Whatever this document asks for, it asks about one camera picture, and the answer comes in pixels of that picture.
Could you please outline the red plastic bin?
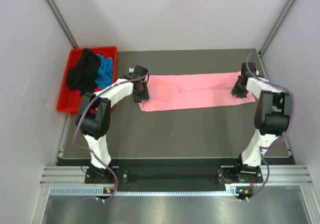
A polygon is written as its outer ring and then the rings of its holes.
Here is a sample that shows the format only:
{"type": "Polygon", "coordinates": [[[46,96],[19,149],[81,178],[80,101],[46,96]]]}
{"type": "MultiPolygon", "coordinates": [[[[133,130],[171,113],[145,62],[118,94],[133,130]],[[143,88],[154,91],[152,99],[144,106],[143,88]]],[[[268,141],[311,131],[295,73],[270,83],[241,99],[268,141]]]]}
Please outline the red plastic bin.
{"type": "MultiPolygon", "coordinates": [[[[107,47],[90,47],[95,54],[99,54],[105,58],[112,58],[113,60],[113,72],[112,72],[112,83],[116,81],[117,64],[118,64],[118,49],[116,46],[107,47]]],[[[77,62],[82,56],[83,48],[72,49],[69,52],[68,60],[65,67],[64,77],[60,88],[59,98],[57,101],[56,110],[59,112],[66,113],[68,115],[75,115],[78,113],[82,97],[79,92],[71,90],[67,86],[67,74],[68,71],[75,67],[77,62]]]]}

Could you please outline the corner aluminium post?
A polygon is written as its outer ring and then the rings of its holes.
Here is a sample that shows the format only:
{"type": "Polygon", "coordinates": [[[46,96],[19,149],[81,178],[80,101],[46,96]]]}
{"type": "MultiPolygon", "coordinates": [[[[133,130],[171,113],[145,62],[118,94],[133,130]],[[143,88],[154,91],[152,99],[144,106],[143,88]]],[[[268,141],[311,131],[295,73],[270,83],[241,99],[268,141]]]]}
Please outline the corner aluminium post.
{"type": "Polygon", "coordinates": [[[58,22],[62,32],[64,33],[65,37],[69,41],[70,45],[72,46],[73,49],[78,49],[79,46],[70,31],[64,17],[62,16],[56,2],[54,0],[44,0],[46,4],[48,5],[49,9],[51,10],[53,16],[55,17],[56,21],[58,22]]]}
{"type": "Polygon", "coordinates": [[[263,42],[261,49],[257,52],[259,57],[262,58],[263,55],[268,50],[270,44],[272,43],[273,39],[275,38],[280,27],[284,23],[288,13],[290,12],[292,7],[294,6],[295,2],[296,2],[296,0],[287,0],[285,2],[285,5],[283,6],[279,16],[276,18],[276,21],[275,21],[274,25],[272,26],[266,40],[263,42]]]}

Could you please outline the blue t shirt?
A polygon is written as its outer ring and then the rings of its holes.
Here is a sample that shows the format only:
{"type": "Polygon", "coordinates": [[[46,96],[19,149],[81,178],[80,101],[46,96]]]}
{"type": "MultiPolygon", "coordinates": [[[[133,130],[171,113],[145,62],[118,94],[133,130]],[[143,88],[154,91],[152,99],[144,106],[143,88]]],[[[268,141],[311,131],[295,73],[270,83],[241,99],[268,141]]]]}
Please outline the blue t shirt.
{"type": "Polygon", "coordinates": [[[112,84],[114,62],[111,57],[104,57],[96,54],[100,58],[100,67],[98,68],[98,77],[95,79],[97,88],[105,89],[112,84]]]}

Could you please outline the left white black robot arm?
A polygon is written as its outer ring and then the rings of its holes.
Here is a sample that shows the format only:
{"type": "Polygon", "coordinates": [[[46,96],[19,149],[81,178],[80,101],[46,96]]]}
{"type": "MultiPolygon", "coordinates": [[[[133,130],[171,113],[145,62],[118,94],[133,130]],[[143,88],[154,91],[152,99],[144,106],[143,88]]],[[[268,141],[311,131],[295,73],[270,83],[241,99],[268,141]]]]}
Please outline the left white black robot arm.
{"type": "Polygon", "coordinates": [[[107,132],[111,124],[111,109],[122,99],[132,96],[135,103],[149,100],[147,83],[150,72],[136,65],[129,68],[115,83],[95,93],[85,93],[76,118],[76,131],[72,138],[76,140],[80,132],[87,142],[91,161],[85,171],[86,184],[108,184],[116,180],[110,167],[112,158],[108,151],[107,132]]]}

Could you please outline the right corner aluminium post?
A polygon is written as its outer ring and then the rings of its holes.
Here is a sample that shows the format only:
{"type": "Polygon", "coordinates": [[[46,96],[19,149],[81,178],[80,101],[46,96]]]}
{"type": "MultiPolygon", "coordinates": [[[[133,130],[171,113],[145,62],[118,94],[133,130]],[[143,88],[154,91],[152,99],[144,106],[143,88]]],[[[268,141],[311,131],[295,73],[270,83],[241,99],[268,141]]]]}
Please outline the right corner aluminium post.
{"type": "Polygon", "coordinates": [[[266,40],[263,42],[261,49],[257,52],[259,57],[262,58],[263,55],[268,50],[270,44],[272,43],[273,39],[275,38],[280,27],[284,23],[288,13],[290,12],[292,7],[294,6],[295,2],[296,2],[296,0],[287,0],[285,2],[285,5],[283,6],[279,16],[276,18],[276,21],[275,21],[274,25],[272,26],[266,40]]]}

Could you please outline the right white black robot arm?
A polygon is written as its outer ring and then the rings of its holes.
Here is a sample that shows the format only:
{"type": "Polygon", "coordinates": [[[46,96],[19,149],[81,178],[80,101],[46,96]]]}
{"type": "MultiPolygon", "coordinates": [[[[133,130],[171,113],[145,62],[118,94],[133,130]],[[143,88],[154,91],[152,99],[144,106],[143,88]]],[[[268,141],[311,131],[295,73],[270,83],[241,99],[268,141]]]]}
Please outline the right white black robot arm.
{"type": "Polygon", "coordinates": [[[290,127],[293,110],[292,96],[260,76],[253,62],[241,64],[241,73],[231,91],[232,96],[240,99],[249,93],[257,99],[253,120],[255,132],[233,169],[233,176],[239,182],[259,175],[262,158],[290,127]]]}

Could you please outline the left corner aluminium post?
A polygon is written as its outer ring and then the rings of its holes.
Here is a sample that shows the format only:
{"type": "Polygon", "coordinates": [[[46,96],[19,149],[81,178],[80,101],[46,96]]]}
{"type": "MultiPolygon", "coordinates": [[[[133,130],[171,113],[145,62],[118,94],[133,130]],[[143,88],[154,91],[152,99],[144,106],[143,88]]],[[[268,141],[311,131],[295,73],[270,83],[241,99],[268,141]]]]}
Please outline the left corner aluminium post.
{"type": "Polygon", "coordinates": [[[48,5],[49,9],[51,10],[53,16],[55,17],[56,21],[58,22],[62,32],[64,33],[65,37],[69,41],[70,45],[72,46],[73,49],[78,49],[79,46],[70,31],[64,17],[62,16],[56,2],[54,0],[44,0],[46,4],[48,5]]]}

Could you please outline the black t shirt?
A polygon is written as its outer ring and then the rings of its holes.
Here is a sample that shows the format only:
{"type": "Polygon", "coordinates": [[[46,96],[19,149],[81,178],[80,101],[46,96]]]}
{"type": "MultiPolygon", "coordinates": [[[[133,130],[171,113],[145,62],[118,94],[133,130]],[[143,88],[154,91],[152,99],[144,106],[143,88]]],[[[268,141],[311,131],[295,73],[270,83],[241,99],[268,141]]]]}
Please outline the black t shirt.
{"type": "Polygon", "coordinates": [[[72,91],[79,91],[80,96],[93,93],[97,88],[95,80],[98,77],[100,63],[100,58],[92,50],[84,48],[76,66],[67,73],[67,86],[72,91]]]}

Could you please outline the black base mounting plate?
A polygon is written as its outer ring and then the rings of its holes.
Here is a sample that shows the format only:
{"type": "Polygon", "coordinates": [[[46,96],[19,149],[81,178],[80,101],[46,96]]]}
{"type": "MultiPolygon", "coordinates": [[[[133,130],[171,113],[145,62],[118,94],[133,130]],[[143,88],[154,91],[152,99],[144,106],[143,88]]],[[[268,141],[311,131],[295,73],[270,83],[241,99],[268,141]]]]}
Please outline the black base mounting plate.
{"type": "Polygon", "coordinates": [[[261,184],[258,176],[235,175],[237,158],[113,159],[118,191],[222,191],[226,184],[261,184]]]}

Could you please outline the aluminium frame rail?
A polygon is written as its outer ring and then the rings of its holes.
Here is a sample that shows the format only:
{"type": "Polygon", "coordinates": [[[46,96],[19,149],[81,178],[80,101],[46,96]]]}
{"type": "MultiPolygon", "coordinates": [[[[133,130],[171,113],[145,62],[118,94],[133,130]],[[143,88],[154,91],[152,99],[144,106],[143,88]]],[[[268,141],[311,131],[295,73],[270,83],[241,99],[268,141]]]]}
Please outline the aluminium frame rail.
{"type": "MultiPolygon", "coordinates": [[[[48,166],[44,168],[40,179],[41,185],[49,186],[79,186],[85,183],[87,167],[78,166],[48,166]]],[[[269,173],[268,185],[271,186],[304,186],[312,185],[312,179],[305,165],[271,165],[269,170],[261,167],[262,176],[269,173]]]]}

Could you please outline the pink t shirt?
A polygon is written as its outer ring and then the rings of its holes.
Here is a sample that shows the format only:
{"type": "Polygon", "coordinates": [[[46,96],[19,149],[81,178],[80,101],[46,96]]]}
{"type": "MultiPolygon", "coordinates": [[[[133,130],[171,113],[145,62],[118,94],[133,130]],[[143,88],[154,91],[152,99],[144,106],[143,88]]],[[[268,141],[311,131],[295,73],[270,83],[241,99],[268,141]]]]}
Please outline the pink t shirt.
{"type": "Polygon", "coordinates": [[[232,96],[239,72],[187,75],[151,75],[147,84],[149,100],[139,104],[143,112],[236,106],[254,103],[232,96]]]}

